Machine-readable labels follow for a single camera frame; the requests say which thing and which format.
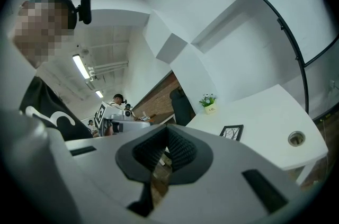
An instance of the small white pot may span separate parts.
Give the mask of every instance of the small white pot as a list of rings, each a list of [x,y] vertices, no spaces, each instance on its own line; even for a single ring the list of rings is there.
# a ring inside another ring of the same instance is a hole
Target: small white pot
[[[207,114],[212,114],[212,113],[216,112],[216,110],[217,110],[217,105],[216,105],[216,103],[214,102],[214,103],[212,103],[211,105],[206,106],[206,107],[205,107],[205,110],[206,110],[206,113],[207,113]]]

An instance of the white logo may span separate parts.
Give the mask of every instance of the white logo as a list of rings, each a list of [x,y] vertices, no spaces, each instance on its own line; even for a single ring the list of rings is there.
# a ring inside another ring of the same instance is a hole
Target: white logo
[[[61,112],[61,111],[54,112],[54,113],[52,114],[52,116],[49,118],[49,117],[47,117],[47,116],[41,114],[41,113],[40,113],[38,110],[36,110],[34,107],[32,107],[32,106],[27,106],[27,107],[26,107],[26,110],[25,110],[25,113],[26,113],[27,116],[29,116],[29,117],[31,117],[31,118],[33,117],[33,115],[36,115],[36,116],[38,116],[38,117],[41,118],[41,119],[44,119],[44,120],[47,120],[47,121],[53,123],[56,127],[58,127],[58,126],[57,126],[57,120],[58,120],[59,118],[61,118],[61,117],[66,117],[66,118],[68,118],[70,124],[72,124],[73,126],[75,125],[75,121],[74,121],[69,115],[67,115],[66,113]]]

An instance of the black frame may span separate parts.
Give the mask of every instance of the black frame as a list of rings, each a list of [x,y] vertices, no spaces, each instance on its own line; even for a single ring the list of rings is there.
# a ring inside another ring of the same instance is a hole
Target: black frame
[[[239,133],[237,135],[237,138],[236,139],[232,139],[232,140],[240,141],[240,138],[242,137],[244,125],[240,124],[240,125],[224,126],[224,128],[222,129],[222,131],[221,131],[219,136],[220,137],[224,137],[223,133],[226,131],[226,129],[229,129],[229,128],[239,128]]]
[[[335,114],[338,111],[339,111],[339,103],[336,103],[329,110],[325,111],[323,114],[321,114],[318,117],[316,117],[315,119],[313,119],[313,122],[314,122],[315,125],[317,125],[320,122],[328,119],[332,114]]]
[[[302,83],[304,85],[304,95],[305,95],[305,111],[308,114],[309,113],[309,96],[308,96],[308,85],[307,85],[307,78],[306,78],[306,72],[305,72],[305,67],[310,65],[312,62],[314,62],[316,59],[318,59],[321,55],[323,55],[330,47],[334,45],[334,43],[339,39],[339,35],[317,56],[315,56],[312,60],[308,61],[307,63],[304,62],[304,59],[302,57],[300,48],[298,46],[298,43],[288,27],[287,23],[283,19],[283,17],[279,14],[279,12],[275,9],[275,7],[268,1],[268,0],[263,0],[270,8],[273,10],[273,12],[277,15],[278,19],[277,22],[280,24],[281,30],[283,30],[290,41],[293,50],[296,54],[296,60],[298,61],[300,72],[301,72],[301,78],[302,78]]]

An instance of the black slot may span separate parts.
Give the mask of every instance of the black slot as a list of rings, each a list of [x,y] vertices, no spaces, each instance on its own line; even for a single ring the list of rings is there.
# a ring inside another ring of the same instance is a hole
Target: black slot
[[[143,217],[149,215],[153,210],[152,194],[150,184],[144,184],[142,194],[139,201],[133,202],[127,207],[129,210]]]
[[[81,148],[81,149],[70,150],[69,152],[70,154],[72,154],[72,156],[77,156],[80,154],[87,154],[94,150],[96,150],[96,148],[94,148],[93,146],[88,146],[88,147]]]
[[[258,170],[245,171],[243,176],[269,213],[275,212],[288,203]]]
[[[113,122],[113,133],[119,133],[119,123],[118,122]]]

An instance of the white table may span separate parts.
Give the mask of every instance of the white table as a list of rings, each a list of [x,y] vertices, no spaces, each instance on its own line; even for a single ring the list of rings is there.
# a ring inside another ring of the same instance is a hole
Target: white table
[[[220,135],[224,126],[243,124],[241,143],[282,170],[304,166],[297,179],[299,185],[316,161],[328,152],[311,118],[280,85],[225,106],[217,105],[217,108],[217,112],[210,115],[197,114],[187,127]],[[299,147],[288,143],[288,136],[294,131],[301,131],[306,136]]]

